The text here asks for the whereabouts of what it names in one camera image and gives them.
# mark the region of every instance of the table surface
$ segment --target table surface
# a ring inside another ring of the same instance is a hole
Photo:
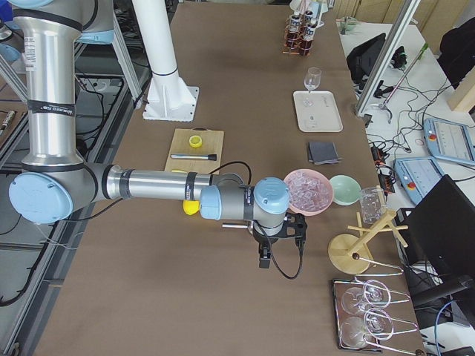
[[[335,18],[326,15],[312,55],[303,58],[282,54],[290,14],[285,6],[180,4],[171,29],[180,76],[200,87],[194,121],[145,121],[136,111],[116,163],[162,170],[174,129],[199,127],[224,130],[222,163],[249,163],[253,185],[315,168],[307,161],[311,140],[334,142],[342,158],[316,167],[325,176],[348,174],[362,187],[375,185]],[[312,66],[323,70],[320,89],[335,94],[341,133],[298,130],[292,93],[303,89]],[[245,176],[238,166],[224,171]],[[349,276],[333,267],[327,245],[356,223],[356,204],[332,204],[307,218],[304,269],[293,281],[274,266],[258,268],[258,244],[245,231],[186,216],[181,205],[137,199],[91,220],[36,355],[343,354],[336,346],[330,280]],[[399,261],[389,234],[369,247],[377,260]],[[273,249],[284,271],[293,273],[295,244],[279,242]],[[385,282],[407,290],[403,277]],[[415,320],[410,304],[391,307],[390,313]],[[386,344],[422,348],[417,333]]]
[[[348,31],[345,35],[340,35],[341,43],[343,45],[345,56],[351,50],[367,41],[368,39],[377,36],[380,33],[389,33],[391,24],[371,24],[361,23],[357,24],[353,30]],[[415,25],[409,25],[404,32],[404,35],[399,42],[399,45],[404,46],[404,51],[407,54],[407,65],[417,56],[422,45],[425,43],[419,29]],[[388,68],[384,72],[384,85],[395,85],[401,78],[402,72],[397,69]],[[455,112],[450,109],[447,104],[448,98],[453,94],[454,89],[450,86],[447,76],[437,63],[436,57],[428,48],[422,58],[416,63],[412,71],[407,75],[407,80],[402,83],[403,88],[407,88],[408,84],[416,87],[429,99],[436,97],[436,90],[446,88],[437,97],[436,101],[427,109],[425,118],[436,117],[445,119],[451,122],[465,124],[468,127],[468,132],[471,136],[472,142],[475,142],[474,121],[468,113]],[[383,102],[384,99],[372,98],[370,104]],[[394,135],[401,128],[416,127],[414,121],[408,116],[408,110],[417,110],[425,106],[429,101],[422,95],[398,90],[394,93],[393,98],[388,103],[389,109],[393,112],[393,120],[390,124],[387,122],[387,114],[384,111],[371,109],[368,106],[367,113],[373,115],[373,122],[367,128],[368,139],[370,141],[381,141],[383,139],[392,139]],[[410,147],[411,152],[405,152],[401,148],[390,151],[390,157],[387,163],[393,166],[395,158],[414,157],[414,156],[430,156],[430,153],[425,145],[424,131],[421,130],[404,130],[404,135],[407,143],[403,139],[399,142],[406,147]],[[474,172],[457,165],[455,162],[449,162],[438,159],[441,169],[449,174],[453,179],[464,179],[474,175]],[[475,185],[473,180],[458,183],[458,186],[464,191],[468,199],[475,203]],[[414,204],[409,200],[408,195],[401,188],[400,184],[396,185],[396,194],[391,194],[388,197],[388,205],[391,208],[397,209],[401,207],[413,207]]]

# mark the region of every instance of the bottle rack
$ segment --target bottle rack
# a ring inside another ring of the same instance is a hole
[[[324,25],[325,23],[323,21],[320,21],[318,24],[317,24],[317,27],[316,28],[320,28]],[[298,54],[298,55],[301,55],[303,57],[308,57],[308,55],[310,55],[310,50],[312,49],[313,47],[313,42],[312,44],[309,46],[309,47],[306,47],[306,48],[302,48],[303,50],[306,51],[305,54],[301,54],[299,51],[301,49],[301,45],[302,44],[305,44],[306,42],[303,41],[303,35],[302,35],[302,31],[299,30],[298,32],[298,36],[295,40],[293,40],[293,46],[289,47],[287,45],[287,34],[289,33],[289,20],[286,20],[286,27],[285,27],[285,31],[284,31],[284,42],[282,44],[282,53],[285,53],[285,54]]]
[[[293,45],[291,47],[288,46],[288,42],[289,40],[287,40],[287,34],[289,33],[289,25],[286,25],[285,27],[285,31],[284,31],[284,43],[282,44],[282,53],[285,53],[285,54],[300,54],[299,53],[299,50],[300,50],[300,46],[302,43],[305,43],[302,41],[302,34],[301,34],[301,31],[299,31],[299,34],[298,34],[298,37],[293,40]],[[310,47],[308,48],[305,48],[304,50],[306,51],[306,54],[305,55],[301,55],[301,56],[304,56],[304,57],[307,57],[310,53],[310,50],[312,49],[312,46],[313,46],[313,43],[310,45]]]

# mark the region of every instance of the liquor bottle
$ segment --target liquor bottle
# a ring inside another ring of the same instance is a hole
[[[305,11],[304,15],[302,16],[302,26],[300,27],[300,34],[301,37],[304,36],[305,34],[305,29],[307,28],[307,25],[312,21],[313,18],[313,12],[311,10]]]
[[[293,49],[297,47],[298,31],[300,30],[300,12],[295,11],[289,18],[289,27],[285,38],[286,47]]]
[[[312,19],[310,23],[305,27],[304,35],[298,46],[298,54],[301,56],[308,56],[310,48],[312,48],[313,36],[317,29],[317,19]]]

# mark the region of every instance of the white metal base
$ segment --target white metal base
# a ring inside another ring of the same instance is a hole
[[[166,97],[162,100],[151,100],[151,96],[148,96],[148,104],[145,106],[143,112],[143,118],[146,120],[165,120],[165,121],[181,121],[191,122],[194,118],[194,112],[196,110],[196,103],[198,95],[200,93],[199,87],[188,87],[189,93],[194,98],[194,102],[184,102],[177,108],[169,108],[166,104]]]

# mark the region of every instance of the wine glass base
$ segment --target wine glass base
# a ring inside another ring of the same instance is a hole
[[[313,105],[313,101],[310,100],[310,99],[308,99],[308,98],[306,98],[306,99],[302,102],[302,104],[304,104],[304,107],[305,107],[305,108],[308,108],[308,107],[310,107],[310,106]]]
[[[366,334],[363,320],[360,317],[349,317],[341,324],[339,336],[344,345],[363,349],[367,346],[364,339]]]
[[[333,265],[340,271],[348,274],[363,273],[370,267],[370,263],[363,260],[355,260],[348,256],[347,252],[357,243],[359,238],[351,234],[341,234],[335,236],[328,245],[328,256]],[[361,247],[357,252],[360,257],[370,260],[366,249]]]

